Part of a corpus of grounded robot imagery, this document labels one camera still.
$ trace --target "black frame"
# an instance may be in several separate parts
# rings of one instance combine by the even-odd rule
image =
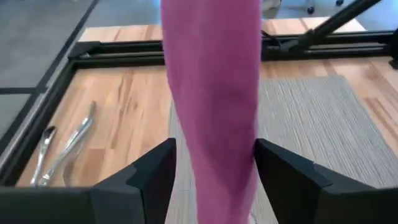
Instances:
[[[357,0],[346,9],[333,16],[325,23],[304,35],[278,35],[264,36],[262,38],[262,61],[271,60],[308,60],[329,59],[349,57],[382,57],[391,56],[391,65],[394,66],[398,60],[398,29],[396,31],[380,32],[350,32],[342,34],[331,34],[339,26],[348,22],[359,13],[365,11],[380,0]],[[107,68],[107,67],[136,67],[164,65],[164,55],[161,41],[143,42],[79,42],[75,44],[68,56],[68,62],[60,72],[53,85],[47,90],[47,94],[39,106],[35,118],[24,130],[22,138],[17,142],[11,156],[0,170],[0,212],[12,214],[13,212],[27,214],[30,220],[55,221],[57,217],[50,216],[48,220],[39,218],[31,207],[18,207],[20,203],[36,203],[35,200],[43,200],[42,205],[48,210],[40,210],[41,214],[49,213],[58,208],[75,209],[80,216],[70,216],[70,213],[54,210],[59,217],[68,214],[74,221],[85,223],[108,223],[114,217],[123,217],[124,221],[132,221],[143,224],[164,223],[165,213],[170,199],[175,172],[175,143],[169,139],[150,153],[140,158],[124,170],[106,179],[104,182],[92,188],[47,188],[47,189],[18,189],[13,188],[22,171],[29,161],[41,133],[47,127],[52,115],[57,109],[75,72],[84,68]],[[391,218],[394,212],[392,207],[387,206],[392,199],[397,200],[397,189],[376,190],[369,186],[353,182],[347,177],[332,174],[326,168],[319,168],[313,162],[288,153],[289,151],[270,142],[258,140],[255,145],[256,163],[264,188],[270,198],[272,208],[277,215],[279,223],[372,223],[380,215]],[[151,157],[157,162],[150,163]],[[275,179],[275,169],[279,167],[285,172],[287,179]],[[136,178],[135,185],[129,185],[128,179]],[[157,189],[156,185],[167,186],[163,190]],[[136,187],[140,189],[137,194],[126,193],[126,188]],[[285,193],[283,197],[273,197],[276,192]],[[151,202],[153,197],[159,206]],[[112,210],[103,203],[104,200],[115,203],[125,203],[130,210],[115,211],[112,213],[101,212]],[[345,205],[355,205],[358,209],[351,216],[344,217],[345,211],[349,210]],[[135,213],[137,217],[127,215],[141,206],[141,213]],[[360,215],[366,212],[366,220]],[[6,221],[15,223],[21,221],[21,217],[4,214]]]

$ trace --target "light wood surface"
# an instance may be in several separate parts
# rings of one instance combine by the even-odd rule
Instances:
[[[262,28],[270,34],[301,34],[325,17],[274,19]],[[362,31],[353,20],[337,32]],[[159,40],[159,25],[88,28],[80,41]],[[389,58],[354,58],[265,62],[262,79],[343,75],[359,96],[386,142],[398,155],[398,72]],[[135,161],[169,136],[171,94],[164,67],[102,68],[75,75],[50,125],[58,133],[47,155],[44,171],[62,151],[67,139],[95,100],[98,111],[92,133],[72,172],[73,185],[93,185]],[[26,186],[37,162],[37,150],[18,186]],[[57,175],[52,186],[63,186]]]

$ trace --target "wooden platform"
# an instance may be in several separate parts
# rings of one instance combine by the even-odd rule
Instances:
[[[301,34],[326,18],[274,19],[263,22],[270,34]],[[351,21],[338,32],[362,31]],[[80,41],[159,40],[158,25],[88,28]],[[343,75],[360,97],[386,142],[398,155],[398,72],[389,58],[356,58],[262,63],[262,79]],[[47,155],[47,170],[95,100],[98,112],[85,150],[73,170],[73,184],[93,185],[135,161],[169,136],[171,94],[164,67],[80,70],[50,125],[58,133]],[[18,186],[26,186],[37,162],[37,150]],[[63,186],[58,175],[54,186]]]

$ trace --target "pink fabric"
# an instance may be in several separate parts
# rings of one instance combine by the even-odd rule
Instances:
[[[162,0],[167,73],[192,158],[199,224],[247,224],[260,0]]]

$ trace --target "gray carpet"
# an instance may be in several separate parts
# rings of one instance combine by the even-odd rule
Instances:
[[[194,224],[193,171],[174,109],[170,135],[177,175],[166,224]],[[398,186],[398,159],[343,77],[262,82],[258,136],[373,187]],[[261,184],[252,214],[258,224],[277,223]]]

